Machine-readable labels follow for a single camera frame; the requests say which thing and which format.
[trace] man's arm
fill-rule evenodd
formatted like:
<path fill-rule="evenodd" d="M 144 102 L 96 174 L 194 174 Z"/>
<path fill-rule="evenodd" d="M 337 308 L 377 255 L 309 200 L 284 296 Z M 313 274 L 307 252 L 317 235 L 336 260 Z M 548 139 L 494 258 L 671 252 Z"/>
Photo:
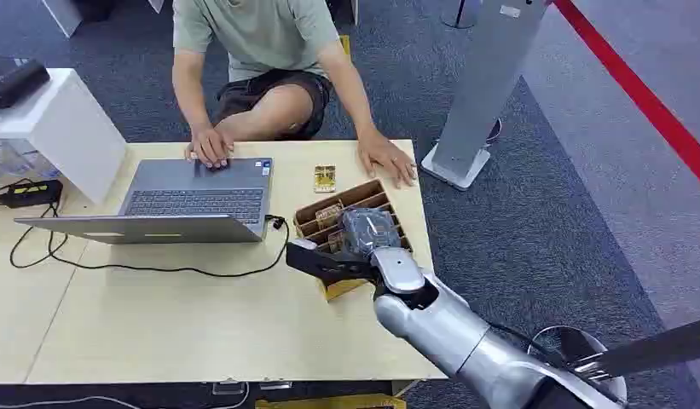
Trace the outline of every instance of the man's arm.
<path fill-rule="evenodd" d="M 225 141 L 211 125 L 201 86 L 203 68 L 204 54 L 177 49 L 171 77 L 176 100 L 192 133 L 192 143 L 186 151 L 187 158 L 191 152 L 195 152 L 207 166 L 220 167 L 227 164 L 227 150 L 234 150 L 234 144 Z"/>
<path fill-rule="evenodd" d="M 365 170 L 374 176 L 373 162 L 381 164 L 399 186 L 400 180 L 412 185 L 415 179 L 413 160 L 396 147 L 375 127 L 360 73 L 335 41 L 322 48 L 319 62 L 334 85 L 344 109 L 352 118 L 359 142 L 359 154 Z"/>

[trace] man's leg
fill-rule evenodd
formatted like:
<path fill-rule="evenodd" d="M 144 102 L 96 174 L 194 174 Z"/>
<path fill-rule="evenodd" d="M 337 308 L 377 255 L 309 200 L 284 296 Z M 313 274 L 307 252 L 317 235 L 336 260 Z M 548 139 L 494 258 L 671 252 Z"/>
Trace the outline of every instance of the man's leg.
<path fill-rule="evenodd" d="M 297 84 L 268 90 L 249 111 L 226 117 L 217 125 L 234 141 L 272 141 L 299 130 L 312 115 L 310 93 Z"/>

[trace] dark shorts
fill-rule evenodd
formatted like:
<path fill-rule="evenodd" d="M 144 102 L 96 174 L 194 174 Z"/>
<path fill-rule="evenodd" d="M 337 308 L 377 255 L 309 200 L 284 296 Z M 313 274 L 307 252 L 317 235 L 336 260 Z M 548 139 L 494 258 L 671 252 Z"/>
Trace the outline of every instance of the dark shorts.
<path fill-rule="evenodd" d="M 229 115 L 251 110 L 267 91 L 284 84 L 296 84 L 307 90 L 312 99 L 312 114 L 298 130 L 282 135 L 280 139 L 308 140 L 320 130 L 332 92 L 332 83 L 312 72 L 271 70 L 255 78 L 224 85 L 217 92 L 219 115 L 216 122 Z"/>

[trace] wire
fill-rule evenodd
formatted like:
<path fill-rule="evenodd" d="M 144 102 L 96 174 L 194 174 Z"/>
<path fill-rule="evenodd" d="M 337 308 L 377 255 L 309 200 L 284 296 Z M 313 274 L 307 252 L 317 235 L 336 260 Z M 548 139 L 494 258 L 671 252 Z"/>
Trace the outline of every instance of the wire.
<path fill-rule="evenodd" d="M 526 337 L 524 334 L 522 334 L 519 331 L 515 331 L 512 328 L 508 328 L 507 326 L 501 325 L 501 324 L 496 324 L 495 322 L 490 322 L 487 321 L 490 326 L 497 330 L 501 330 L 505 333 L 508 333 L 515 338 L 518 338 L 520 340 L 525 341 L 526 343 L 530 344 L 533 348 L 537 349 L 541 355 L 543 355 L 543 358 L 545 358 L 549 363 L 551 363 L 553 366 L 557 367 L 558 369 L 566 369 L 569 370 L 570 367 L 568 365 L 568 362 L 566 362 L 563 357 L 561 357 L 559 354 L 555 352 L 551 352 L 539 343 L 533 341 L 531 338 Z"/>
<path fill-rule="evenodd" d="M 0 405 L 0 409 L 21 409 L 23 407 L 34 407 L 34 406 L 68 405 L 71 403 L 81 403 L 81 402 L 86 402 L 89 400 L 106 400 L 109 402 L 117 403 L 121 406 L 129 407 L 130 409 L 141 409 L 139 406 L 133 406 L 129 403 L 124 402 L 123 400 L 110 398 L 108 396 L 86 396 L 85 398 L 81 398 L 81 399 L 46 400 L 43 402 L 31 402 L 31 403 L 23 403 L 23 404 L 19 404 L 19 405 Z"/>
<path fill-rule="evenodd" d="M 488 322 L 488 324 L 490 326 L 492 326 L 493 328 L 500 330 L 500 331 L 503 331 L 505 333 L 508 333 L 508 334 L 530 344 L 533 348 L 537 349 L 541 353 L 543 358 L 545 358 L 548 361 L 548 363 L 550 363 L 551 365 L 553 365 L 554 367 L 556 367 L 558 369 L 570 372 L 575 377 L 582 380 L 586 385 L 590 386 L 593 389 L 596 389 L 600 394 L 607 397 L 608 399 L 614 400 L 615 402 L 620 402 L 624 406 L 627 404 L 627 402 L 625 402 L 624 400 L 622 400 L 619 397 L 612 394 L 608 389 L 604 388 L 599 383 L 595 383 L 591 380 L 588 380 L 588 379 L 584 378 L 583 376 L 581 376 L 581 374 L 579 374 L 578 372 L 574 371 L 573 368 L 570 367 L 569 363 L 560 354 L 557 354 L 555 352 L 551 352 L 551 351 L 547 350 L 545 347 L 541 346 L 539 343 L 533 341 L 531 338 L 525 336 L 524 334 L 513 330 L 512 328 L 508 328 L 507 326 L 504 326 L 501 324 L 496 324 L 495 322 L 490 322 L 490 321 L 486 321 L 486 322 Z"/>
<path fill-rule="evenodd" d="M 24 177 L 24 178 L 19 179 L 18 181 L 14 181 L 13 183 L 9 183 L 8 185 L 1 186 L 1 187 L 0 187 L 0 191 L 9 189 L 9 188 L 11 188 L 11 187 L 13 187 L 13 186 L 15 186 L 15 185 L 18 185 L 19 183 L 24 182 L 24 181 L 29 181 L 30 183 L 33 183 L 33 181 L 32 181 L 31 179 L 28 179 L 27 177 Z"/>
<path fill-rule="evenodd" d="M 57 210 L 58 206 L 59 206 L 59 202 L 55 202 L 55 204 L 53 204 L 53 203 L 52 203 L 52 204 L 49 204 L 49 208 L 46 209 L 46 210 L 41 214 L 41 218 L 45 217 L 45 216 L 49 213 L 49 211 L 51 211 L 51 210 L 53 211 L 54 217 L 58 216 L 58 210 Z M 35 265 L 38 265 L 38 264 L 40 264 L 40 263 L 42 263 L 42 262 L 48 260 L 48 259 L 51 258 L 51 257 L 53 257 L 53 254 L 52 254 L 52 252 L 51 252 L 50 249 L 53 247 L 55 232 L 54 232 L 53 230 L 51 230 L 50 233 L 49 233 L 49 253 L 48 253 L 47 255 L 41 257 L 40 259 L 36 260 L 35 262 L 29 262 L 28 264 L 18 264 L 17 262 L 15 262 L 15 252 L 18 250 L 18 247 L 20 246 L 20 244 L 23 243 L 23 240 L 26 239 L 26 236 L 28 236 L 28 234 L 29 234 L 34 228 L 35 228 L 34 226 L 29 227 L 29 228 L 18 238 L 18 241 L 16 241 L 15 244 L 13 245 L 13 248 L 11 249 L 11 252 L 10 252 L 10 255 L 9 255 L 9 261 L 10 261 L 10 263 L 11 263 L 11 266 L 13 266 L 14 268 L 29 268 L 29 267 L 33 267 L 33 266 L 35 266 Z M 58 244 L 58 247 L 56 247 L 56 248 L 53 250 L 53 252 L 56 252 L 56 251 L 60 250 L 61 247 L 63 247 L 63 246 L 66 244 L 67 241 L 68 241 L 68 234 L 65 234 L 65 233 L 64 233 L 64 234 L 63 234 L 63 240 L 61 241 L 60 244 Z"/>
<path fill-rule="evenodd" d="M 244 397 L 241 398 L 239 403 L 236 403 L 232 406 L 214 406 L 214 407 L 207 408 L 207 409 L 237 409 L 238 407 L 244 405 L 246 400 L 249 398 L 249 383 L 244 382 L 244 385 L 245 385 Z M 18 404 L 18 405 L 0 405 L 0 409 L 22 409 L 25 407 L 34 407 L 34 406 L 69 405 L 72 403 L 81 403 L 81 402 L 86 402 L 89 400 L 105 400 L 105 401 L 119 404 L 121 406 L 129 407 L 130 409 L 142 409 L 139 406 L 131 405 L 130 403 L 126 403 L 123 400 L 111 398 L 108 396 L 99 396 L 99 395 L 86 396 L 85 398 L 71 399 L 71 400 L 45 400 L 45 401 L 41 401 L 41 402 L 22 403 L 22 404 Z"/>
<path fill-rule="evenodd" d="M 52 211 L 52 214 L 51 214 L 52 217 L 58 217 L 59 204 L 60 204 L 60 201 L 56 201 L 55 203 L 50 204 L 49 208 L 46 209 L 46 211 L 44 211 L 43 214 L 41 215 L 41 218 L 44 218 L 49 213 L 49 211 Z M 190 271 L 190 272 L 208 275 L 210 277 L 216 277 L 216 278 L 245 277 L 247 275 L 262 273 L 262 272 L 267 271 L 267 270 L 273 268 L 274 266 L 276 266 L 280 262 L 282 254 L 284 254 L 284 251 L 286 250 L 287 243 L 289 243 L 289 225 L 286 223 L 286 220 L 284 217 L 267 215 L 265 217 L 265 221 L 266 222 L 273 222 L 273 226 L 276 229 L 280 229 L 282 226 L 284 226 L 284 228 L 285 228 L 284 243 L 282 244 L 280 252 L 279 252 L 279 254 L 277 254 L 277 257 L 275 258 L 275 260 L 267 267 L 259 268 L 259 269 L 252 270 L 252 271 L 247 271 L 247 272 L 244 272 L 241 274 L 215 274 L 215 273 L 211 273 L 211 272 L 208 272 L 208 271 L 205 271 L 205 270 L 202 270 L 199 268 L 194 268 L 194 267 L 158 268 L 158 267 L 137 267 L 137 266 L 129 266 L 129 265 L 125 265 L 125 264 L 101 264 L 101 265 L 96 265 L 96 266 L 86 266 L 83 264 L 79 264 L 77 262 L 72 262 L 70 260 L 66 260 L 66 259 L 61 258 L 61 257 L 56 255 L 56 252 L 58 250 L 60 250 L 61 247 L 63 247 L 66 244 L 66 242 L 68 241 L 68 234 L 64 233 L 63 240 L 58 244 L 58 246 L 56 248 L 53 248 L 54 236 L 55 236 L 55 232 L 53 232 L 53 231 L 51 231 L 49 234 L 48 254 L 46 254 L 46 256 L 42 257 L 39 260 L 36 260 L 35 262 L 29 262 L 28 264 L 22 264 L 22 265 L 18 264 L 17 262 L 15 262 L 15 252 L 18 250 L 20 244 L 23 243 L 26 236 L 34 229 L 33 226 L 29 227 L 20 236 L 18 241 L 15 243 L 15 245 L 11 249 L 11 252 L 9 255 L 9 260 L 10 260 L 11 266 L 13 266 L 14 268 L 33 267 L 41 262 L 46 261 L 49 258 L 53 258 L 57 262 L 63 262 L 65 264 L 74 266 L 76 268 L 83 268 L 83 269 L 87 269 L 87 270 L 99 270 L 99 269 L 103 269 L 103 268 L 125 268 L 125 269 L 129 269 L 129 270 L 134 270 L 134 271 L 158 271 L 160 273 L 177 273 L 180 271 Z"/>

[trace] cardboard compartment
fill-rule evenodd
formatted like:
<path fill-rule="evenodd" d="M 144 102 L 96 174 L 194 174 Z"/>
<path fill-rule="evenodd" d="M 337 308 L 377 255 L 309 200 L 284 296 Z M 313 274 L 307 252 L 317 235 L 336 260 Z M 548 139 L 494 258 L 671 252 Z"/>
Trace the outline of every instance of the cardboard compartment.
<path fill-rule="evenodd" d="M 339 226 L 336 220 L 333 220 L 331 217 L 327 218 L 327 215 L 335 215 L 336 207 L 334 206 L 337 205 L 339 205 L 341 209 L 355 207 L 389 211 L 392 214 L 392 221 L 395 223 L 395 228 L 400 234 L 402 247 L 409 251 L 413 250 L 408 237 L 405 235 L 405 231 L 402 229 L 402 223 L 398 219 L 382 183 L 378 180 L 369 181 L 297 210 L 294 215 L 294 225 L 297 229 L 298 236 L 317 243 L 320 251 L 331 252 L 332 247 L 334 247 L 334 250 L 337 250 L 337 242 L 330 243 L 329 241 L 330 236 L 339 231 Z M 318 221 L 318 215 L 326 218 Z M 341 296 L 345 294 L 345 292 L 352 291 L 356 287 L 367 282 L 364 279 L 353 279 L 338 283 L 323 283 L 321 280 L 317 281 L 320 283 L 320 287 L 324 291 L 327 300 Z"/>

